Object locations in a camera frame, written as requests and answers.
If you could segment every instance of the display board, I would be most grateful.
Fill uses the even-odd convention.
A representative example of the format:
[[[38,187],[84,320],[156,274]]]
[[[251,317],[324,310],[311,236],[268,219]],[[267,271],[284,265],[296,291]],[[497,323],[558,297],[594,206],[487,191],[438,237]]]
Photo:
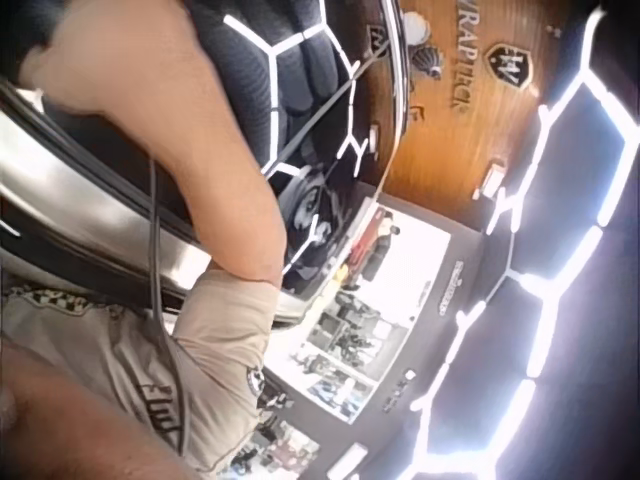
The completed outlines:
[[[567,3],[400,1],[405,12],[428,22],[429,36],[409,47],[409,126],[385,193],[474,224],[473,192],[492,163],[514,166],[524,132],[545,101]],[[384,76],[380,72],[378,83]],[[388,100],[373,102],[380,109]],[[385,166],[379,162],[370,183],[376,184]]]

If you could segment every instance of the logo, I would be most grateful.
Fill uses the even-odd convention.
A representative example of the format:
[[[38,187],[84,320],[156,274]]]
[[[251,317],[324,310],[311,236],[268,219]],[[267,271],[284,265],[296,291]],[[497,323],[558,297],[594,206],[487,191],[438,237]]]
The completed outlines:
[[[499,43],[485,59],[493,76],[511,87],[522,90],[533,80],[531,52]]]
[[[462,279],[460,275],[462,274],[462,270],[464,269],[464,262],[458,260],[456,262],[455,267],[453,267],[453,271],[451,272],[451,278],[449,279],[449,285],[447,285],[447,289],[444,291],[444,295],[442,296],[442,300],[440,301],[440,307],[438,308],[438,313],[440,313],[441,317],[444,317],[449,309],[449,304],[453,299],[453,296],[456,293],[456,290],[460,285],[462,285]]]
[[[389,39],[387,29],[382,25],[367,25],[367,38],[369,39],[369,54],[373,55],[380,50]],[[387,48],[381,57],[385,57],[389,49]]]
[[[264,390],[264,375],[259,368],[250,368],[247,370],[247,383],[249,389],[256,397],[259,397]]]

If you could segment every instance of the chrome trim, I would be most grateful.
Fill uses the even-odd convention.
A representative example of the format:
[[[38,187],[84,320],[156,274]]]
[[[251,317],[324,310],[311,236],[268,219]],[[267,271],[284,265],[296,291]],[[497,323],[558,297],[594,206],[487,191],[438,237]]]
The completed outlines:
[[[149,221],[60,161],[4,113],[0,170],[0,193],[33,218],[85,248],[148,270]],[[209,255],[166,231],[160,242],[161,274],[187,291]]]
[[[408,88],[408,51],[402,32],[401,10],[395,0],[381,0],[384,11],[384,19],[387,25],[387,35],[391,47],[391,69],[394,78],[395,97],[395,125],[394,142],[391,153],[391,161],[395,157],[400,145],[400,138],[404,134],[408,115],[409,88]]]

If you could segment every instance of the shield logo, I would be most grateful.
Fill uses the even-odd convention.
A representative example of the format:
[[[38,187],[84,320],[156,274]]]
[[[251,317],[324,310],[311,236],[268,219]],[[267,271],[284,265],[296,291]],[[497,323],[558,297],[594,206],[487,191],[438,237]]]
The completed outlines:
[[[367,25],[367,39],[369,42],[369,51],[370,55],[376,53],[384,43],[389,39],[389,35],[387,35],[387,29],[382,25]],[[380,57],[387,56],[389,49],[387,48]]]
[[[522,90],[533,80],[531,52],[499,43],[485,56],[489,71],[499,81]]]

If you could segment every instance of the store display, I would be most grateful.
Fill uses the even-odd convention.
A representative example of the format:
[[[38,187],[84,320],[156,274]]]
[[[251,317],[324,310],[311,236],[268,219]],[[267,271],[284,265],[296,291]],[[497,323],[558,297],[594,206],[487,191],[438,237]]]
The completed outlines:
[[[309,333],[302,344],[286,355],[268,356],[268,368],[320,407],[353,422],[415,326],[449,239],[431,225],[378,207],[319,297],[322,303],[305,318]],[[387,410],[413,378],[415,372],[398,382]]]

